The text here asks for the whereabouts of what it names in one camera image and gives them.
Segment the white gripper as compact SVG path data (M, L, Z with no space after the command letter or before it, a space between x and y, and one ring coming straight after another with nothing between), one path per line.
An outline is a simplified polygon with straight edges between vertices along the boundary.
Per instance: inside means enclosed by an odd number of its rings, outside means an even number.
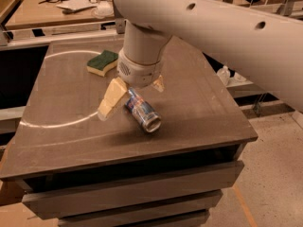
M117 74L119 77L112 79L98 106L98 117L105 121L116 110L124 105L129 97L128 85L134 88L143 88L152 84L160 93L165 90L164 79L161 75L164 62L152 65L143 65L127 58L124 49L118 53Z

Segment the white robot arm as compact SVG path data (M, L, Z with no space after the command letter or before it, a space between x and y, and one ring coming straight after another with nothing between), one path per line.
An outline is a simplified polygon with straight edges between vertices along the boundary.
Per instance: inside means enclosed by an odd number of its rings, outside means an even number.
M176 36L303 112L303 22L215 0L114 0L126 19L117 72L131 87L156 81Z

